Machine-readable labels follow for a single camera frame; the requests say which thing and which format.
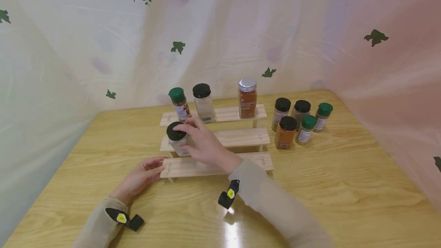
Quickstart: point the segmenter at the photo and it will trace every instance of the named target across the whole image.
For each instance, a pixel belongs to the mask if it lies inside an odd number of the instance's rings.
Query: wooden shelf tier
[[[259,146],[262,150],[264,145],[270,144],[270,136],[266,128],[250,128],[236,130],[222,130],[213,132],[224,147],[252,147]],[[164,136],[161,143],[161,152],[174,152],[168,143],[168,137]]]
[[[274,170],[271,155],[268,152],[238,153],[243,159],[250,159],[262,169]],[[223,170],[217,166],[200,163],[191,157],[166,158],[163,161],[164,170],[161,178],[183,178],[194,176],[223,175]]]
[[[256,106],[256,117],[253,119],[241,119],[239,118],[239,107],[231,106],[229,108],[215,108],[214,112],[216,113],[216,120],[211,123],[221,123],[221,122],[231,122],[231,121],[255,121],[265,119],[266,111],[263,104],[258,104]],[[192,115],[197,116],[198,113],[195,111],[192,112]],[[162,114],[161,122],[159,126],[168,126],[169,124],[178,121],[178,115],[176,112],[165,112]]]

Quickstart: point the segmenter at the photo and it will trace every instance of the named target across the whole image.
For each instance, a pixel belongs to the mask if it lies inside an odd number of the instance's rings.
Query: hand
[[[199,117],[187,118],[184,124],[178,124],[173,130],[189,134],[196,147],[183,146],[181,149],[202,163],[215,164],[227,174],[232,173],[241,163],[242,158],[227,150]]]
[[[128,206],[132,199],[141,193],[147,185],[157,181],[164,170],[162,161],[165,157],[153,157],[142,161],[123,179],[118,187],[110,194]]]

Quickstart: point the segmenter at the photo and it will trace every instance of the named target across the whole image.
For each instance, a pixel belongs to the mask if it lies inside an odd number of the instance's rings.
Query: green lid
[[[317,113],[320,116],[328,117],[329,115],[331,115],[331,112],[333,110],[334,109],[333,109],[332,105],[330,105],[328,103],[321,103],[321,104],[318,105]]]
[[[173,103],[182,103],[185,101],[184,90],[180,87],[172,88],[168,95],[171,97]]]
[[[304,115],[304,118],[302,120],[302,127],[304,129],[313,129],[316,123],[317,119],[314,116]]]

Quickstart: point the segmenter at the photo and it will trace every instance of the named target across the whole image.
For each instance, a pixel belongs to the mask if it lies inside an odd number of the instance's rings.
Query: fabric backdrop
[[[98,112],[245,76],[336,92],[441,210],[440,20],[439,0],[0,0],[0,245]]]

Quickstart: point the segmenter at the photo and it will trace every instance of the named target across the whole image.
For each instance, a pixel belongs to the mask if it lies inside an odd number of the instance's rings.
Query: silver metal lid
[[[257,87],[257,82],[253,78],[243,78],[239,81],[239,90],[243,92],[251,92]]]

